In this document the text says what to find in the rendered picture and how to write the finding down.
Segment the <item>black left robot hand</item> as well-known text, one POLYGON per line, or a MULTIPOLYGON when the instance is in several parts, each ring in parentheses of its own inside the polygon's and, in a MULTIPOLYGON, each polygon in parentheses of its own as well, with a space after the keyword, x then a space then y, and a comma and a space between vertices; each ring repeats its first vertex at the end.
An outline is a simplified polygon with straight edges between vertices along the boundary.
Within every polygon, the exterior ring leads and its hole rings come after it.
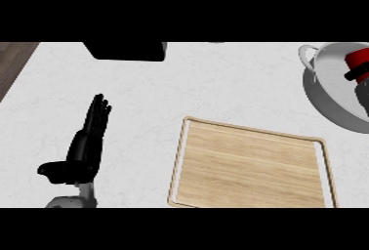
POLYGON ((66 160, 42 163, 36 174, 54 185, 85 184, 93 181, 101 156, 101 139, 106 130, 110 105, 103 94, 93 97, 82 129, 69 145, 66 160))

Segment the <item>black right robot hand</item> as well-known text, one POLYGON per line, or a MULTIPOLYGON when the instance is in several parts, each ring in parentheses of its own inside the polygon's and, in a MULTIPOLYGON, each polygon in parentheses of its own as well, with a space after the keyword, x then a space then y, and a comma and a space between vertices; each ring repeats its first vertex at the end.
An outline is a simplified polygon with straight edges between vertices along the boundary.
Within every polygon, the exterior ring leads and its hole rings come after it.
POLYGON ((357 79, 364 73, 369 72, 369 62, 358 65, 345 75, 343 78, 351 81, 357 79))

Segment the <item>red can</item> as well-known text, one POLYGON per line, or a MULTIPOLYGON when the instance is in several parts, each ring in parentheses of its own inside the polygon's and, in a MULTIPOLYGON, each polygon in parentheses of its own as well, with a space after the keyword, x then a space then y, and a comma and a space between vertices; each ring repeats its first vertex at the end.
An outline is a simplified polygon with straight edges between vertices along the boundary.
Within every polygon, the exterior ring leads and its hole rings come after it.
MULTIPOLYGON (((369 47, 346 54, 343 61, 348 67, 348 71, 351 71, 364 62, 369 62, 369 47)), ((360 83, 367 77, 369 72, 364 73, 357 79, 354 79, 354 81, 360 83)))

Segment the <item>silver metal pot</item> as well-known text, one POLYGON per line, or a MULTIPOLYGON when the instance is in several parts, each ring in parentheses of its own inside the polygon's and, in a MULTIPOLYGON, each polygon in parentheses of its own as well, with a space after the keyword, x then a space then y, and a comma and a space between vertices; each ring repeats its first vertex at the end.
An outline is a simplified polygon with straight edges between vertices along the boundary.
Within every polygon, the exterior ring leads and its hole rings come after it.
POLYGON ((311 105, 341 128, 363 134, 369 134, 369 77, 360 83, 343 78, 348 72, 343 58, 367 47, 367 42, 326 43, 311 60, 305 53, 312 46, 302 45, 298 49, 305 66, 302 85, 311 105))

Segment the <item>pale wooden tray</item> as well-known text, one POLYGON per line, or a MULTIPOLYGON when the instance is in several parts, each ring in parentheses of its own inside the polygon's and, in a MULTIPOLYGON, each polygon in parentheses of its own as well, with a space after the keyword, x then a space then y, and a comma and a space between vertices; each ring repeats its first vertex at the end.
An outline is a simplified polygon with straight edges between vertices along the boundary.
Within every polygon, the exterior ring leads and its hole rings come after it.
POLYGON ((181 208, 336 208, 324 140, 187 116, 166 203, 181 208))

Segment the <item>black appliance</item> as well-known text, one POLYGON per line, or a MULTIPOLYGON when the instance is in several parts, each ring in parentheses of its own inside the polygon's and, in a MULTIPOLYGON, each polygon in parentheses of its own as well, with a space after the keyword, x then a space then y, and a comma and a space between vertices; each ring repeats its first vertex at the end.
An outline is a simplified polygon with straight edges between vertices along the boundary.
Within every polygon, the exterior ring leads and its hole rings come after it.
POLYGON ((85 42, 91 56, 97 60, 162 62, 165 42, 85 42))

